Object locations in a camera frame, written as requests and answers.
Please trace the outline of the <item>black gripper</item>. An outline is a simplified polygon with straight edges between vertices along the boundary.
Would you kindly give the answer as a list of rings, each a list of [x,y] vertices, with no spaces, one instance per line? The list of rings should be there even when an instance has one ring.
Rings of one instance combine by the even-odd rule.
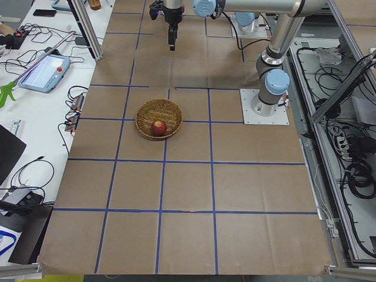
[[[182,0],[164,0],[163,13],[165,21],[169,24],[168,42],[171,51],[176,49],[178,24],[182,21]]]

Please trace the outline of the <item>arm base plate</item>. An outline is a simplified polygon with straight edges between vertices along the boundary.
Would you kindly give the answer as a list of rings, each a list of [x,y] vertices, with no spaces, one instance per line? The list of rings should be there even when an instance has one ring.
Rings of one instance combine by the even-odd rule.
[[[264,19],[259,16],[255,19],[251,25],[243,27],[239,25],[236,21],[235,15],[230,15],[230,19],[235,28],[231,28],[232,38],[236,37],[235,32],[237,32],[239,38],[248,38],[248,39],[267,39],[267,24]]]
[[[245,125],[288,126],[283,97],[275,105],[264,104],[258,89],[240,89],[241,108]]]

